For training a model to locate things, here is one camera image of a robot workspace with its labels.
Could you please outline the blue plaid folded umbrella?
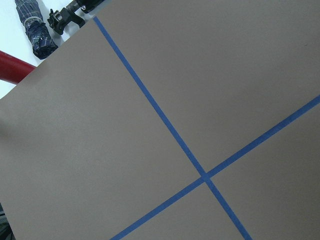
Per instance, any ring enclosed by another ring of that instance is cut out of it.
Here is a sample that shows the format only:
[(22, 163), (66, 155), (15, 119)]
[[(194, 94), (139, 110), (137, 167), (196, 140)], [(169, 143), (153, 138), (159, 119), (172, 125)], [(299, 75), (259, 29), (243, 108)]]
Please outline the blue plaid folded umbrella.
[(32, 46), (33, 54), (40, 60), (50, 56), (58, 46), (50, 36), (36, 0), (15, 0), (16, 10)]

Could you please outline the red cylinder tube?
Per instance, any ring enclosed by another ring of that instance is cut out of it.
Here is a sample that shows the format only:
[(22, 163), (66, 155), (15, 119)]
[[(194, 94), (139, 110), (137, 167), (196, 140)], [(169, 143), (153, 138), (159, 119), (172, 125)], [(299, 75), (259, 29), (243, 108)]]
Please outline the red cylinder tube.
[(5, 82), (17, 85), (35, 68), (6, 52), (0, 52), (0, 79)]

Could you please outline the black folded tripod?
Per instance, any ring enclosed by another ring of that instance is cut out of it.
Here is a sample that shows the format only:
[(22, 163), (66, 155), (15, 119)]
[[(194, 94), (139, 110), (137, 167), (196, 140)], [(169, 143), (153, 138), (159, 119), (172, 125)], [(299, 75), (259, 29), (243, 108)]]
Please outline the black folded tripod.
[(76, 14), (77, 10), (80, 9), (84, 14), (88, 14), (103, 2), (104, 0), (72, 0), (61, 10), (50, 9), (47, 21), (50, 28), (62, 35), (70, 22), (77, 24), (79, 28), (85, 25), (85, 20)]

